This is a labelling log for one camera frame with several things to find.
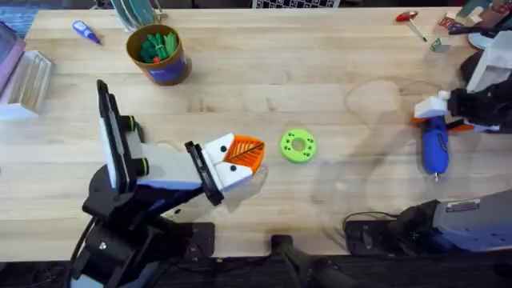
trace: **orange leaf shape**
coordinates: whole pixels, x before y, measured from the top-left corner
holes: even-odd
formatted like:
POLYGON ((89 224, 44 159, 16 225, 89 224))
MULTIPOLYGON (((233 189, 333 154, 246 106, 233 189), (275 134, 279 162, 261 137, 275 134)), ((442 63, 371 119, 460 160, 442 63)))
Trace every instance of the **orange leaf shape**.
POLYGON ((255 173, 262 164, 265 143, 249 136, 235 135, 224 162, 249 167, 255 173))

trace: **pen holder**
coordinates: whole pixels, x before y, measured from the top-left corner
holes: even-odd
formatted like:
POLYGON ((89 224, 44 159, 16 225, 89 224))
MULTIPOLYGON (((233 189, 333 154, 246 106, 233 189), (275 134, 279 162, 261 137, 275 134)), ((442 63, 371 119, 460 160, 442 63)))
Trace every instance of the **pen holder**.
POLYGON ((183 82, 191 70, 191 66, 183 50, 182 40, 178 33, 176 30, 162 24, 144 26, 135 31, 128 37, 126 52, 128 52, 128 55, 135 65, 137 65, 152 82, 162 86, 172 86, 183 82), (176 35, 176 51, 159 63, 144 63, 140 55, 142 44, 147 40, 148 34, 156 33, 160 33, 161 35, 173 33, 176 35))

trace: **green object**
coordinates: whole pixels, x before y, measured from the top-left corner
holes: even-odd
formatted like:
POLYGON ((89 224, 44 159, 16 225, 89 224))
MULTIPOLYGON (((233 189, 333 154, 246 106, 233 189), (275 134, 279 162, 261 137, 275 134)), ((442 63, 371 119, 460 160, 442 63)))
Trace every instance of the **green object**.
POLYGON ((317 152, 313 135, 302 129, 288 130, 284 133, 280 147, 285 158, 294 163, 308 162, 317 152))
POLYGON ((148 55, 151 56, 151 58, 154 58, 155 56, 157 56, 157 51, 149 40, 146 40, 142 44, 142 49, 146 50, 148 55))
POLYGON ((153 58, 158 56, 156 49, 149 40, 145 40, 142 44, 140 55, 144 63, 153 63, 153 58))
POLYGON ((166 48, 162 44, 162 36, 160 34, 157 34, 157 37, 153 36, 152 34, 148 34, 147 39, 150 40, 151 44, 156 49, 157 56, 160 61, 163 61, 169 57, 169 55, 167 55, 166 48))
POLYGON ((165 42, 166 42, 166 49, 167 53, 169 53, 169 57, 176 52, 177 48, 177 41, 176 41, 176 35, 169 33, 169 35, 164 36, 165 42))
POLYGON ((141 57, 142 57, 142 60, 144 61, 144 63, 152 63, 153 62, 153 60, 152 60, 151 56, 148 54, 147 50, 144 50, 144 49, 141 50, 141 57))

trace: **red tool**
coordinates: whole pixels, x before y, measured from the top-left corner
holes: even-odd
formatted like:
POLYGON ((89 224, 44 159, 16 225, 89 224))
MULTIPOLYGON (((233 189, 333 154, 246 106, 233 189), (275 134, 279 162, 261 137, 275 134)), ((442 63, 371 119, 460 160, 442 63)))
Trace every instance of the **red tool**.
POLYGON ((413 19, 416 18, 416 16, 418 16, 417 11, 409 10, 409 11, 401 13, 399 16, 397 16, 396 22, 410 22, 411 29, 416 30, 416 33, 418 33, 418 36, 423 38, 423 41, 426 42, 425 36, 423 36, 423 33, 419 30, 419 28, 413 22, 413 19))

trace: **red handle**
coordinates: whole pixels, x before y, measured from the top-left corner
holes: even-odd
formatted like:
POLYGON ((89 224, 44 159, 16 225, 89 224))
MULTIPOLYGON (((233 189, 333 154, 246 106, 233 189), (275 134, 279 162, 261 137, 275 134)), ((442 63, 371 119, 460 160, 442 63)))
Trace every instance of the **red handle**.
POLYGON ((401 13, 399 16, 397 16, 396 21, 397 22, 405 22, 405 21, 414 19, 416 16, 418 16, 417 11, 406 11, 404 13, 401 13))

